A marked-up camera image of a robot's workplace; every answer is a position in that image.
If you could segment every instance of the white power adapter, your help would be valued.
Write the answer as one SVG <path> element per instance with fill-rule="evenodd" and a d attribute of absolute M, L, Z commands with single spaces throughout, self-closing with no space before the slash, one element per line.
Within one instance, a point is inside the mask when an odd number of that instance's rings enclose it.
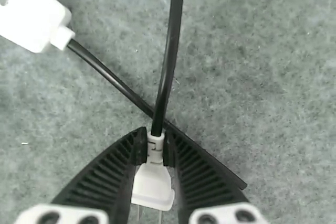
<path fill-rule="evenodd" d="M 54 45 L 64 50 L 75 33 L 67 28 L 71 12 L 57 0 L 0 0 L 0 36 L 43 52 Z"/>

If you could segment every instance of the power cord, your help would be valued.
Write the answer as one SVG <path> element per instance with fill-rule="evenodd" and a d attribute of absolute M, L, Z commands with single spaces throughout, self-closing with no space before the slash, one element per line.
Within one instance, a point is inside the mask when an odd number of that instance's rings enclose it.
<path fill-rule="evenodd" d="M 151 134 L 161 136 L 170 90 L 174 78 L 178 43 L 180 39 L 183 0 L 171 0 L 166 49 L 161 80 L 155 103 Z"/>

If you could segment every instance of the white plug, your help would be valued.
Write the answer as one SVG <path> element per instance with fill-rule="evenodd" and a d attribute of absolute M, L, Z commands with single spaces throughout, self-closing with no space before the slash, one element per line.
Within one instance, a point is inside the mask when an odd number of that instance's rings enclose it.
<path fill-rule="evenodd" d="M 169 172 L 163 166 L 164 134 L 156 137 L 149 132 L 147 138 L 147 163 L 142 164 L 135 175 L 131 202 L 160 211 L 169 211 L 173 206 L 175 192 Z"/>
<path fill-rule="evenodd" d="M 50 44 L 64 50 L 75 33 L 71 12 L 57 0 L 0 0 L 0 36 L 39 53 Z"/>

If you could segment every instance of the white connector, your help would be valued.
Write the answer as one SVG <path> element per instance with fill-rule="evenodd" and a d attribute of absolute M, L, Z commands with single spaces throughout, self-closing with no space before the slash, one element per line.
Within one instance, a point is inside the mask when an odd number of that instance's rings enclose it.
<path fill-rule="evenodd" d="M 147 137 L 147 163 L 142 164 L 135 175 L 131 202 L 159 211 L 169 211 L 173 206 L 175 192 L 169 172 L 163 166 L 164 134 L 156 137 L 149 132 Z"/>
<path fill-rule="evenodd" d="M 54 45 L 64 50 L 75 33 L 67 28 L 71 12 L 57 0 L 0 0 L 0 36 L 43 52 Z"/>
<path fill-rule="evenodd" d="M 95 223 L 108 224 L 106 212 L 98 209 L 40 204 L 21 212 L 14 224 Z"/>

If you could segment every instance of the textured gray surface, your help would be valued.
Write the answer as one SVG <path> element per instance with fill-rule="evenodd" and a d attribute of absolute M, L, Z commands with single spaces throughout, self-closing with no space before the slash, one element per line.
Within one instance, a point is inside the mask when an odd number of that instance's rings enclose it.
<path fill-rule="evenodd" d="M 60 1 L 77 40 L 153 104 L 170 0 Z M 335 0 L 185 0 L 167 117 L 249 183 L 272 223 L 336 222 L 335 31 Z M 3 38 L 0 49 L 0 219 L 10 224 L 150 120 L 70 51 L 33 55 Z"/>

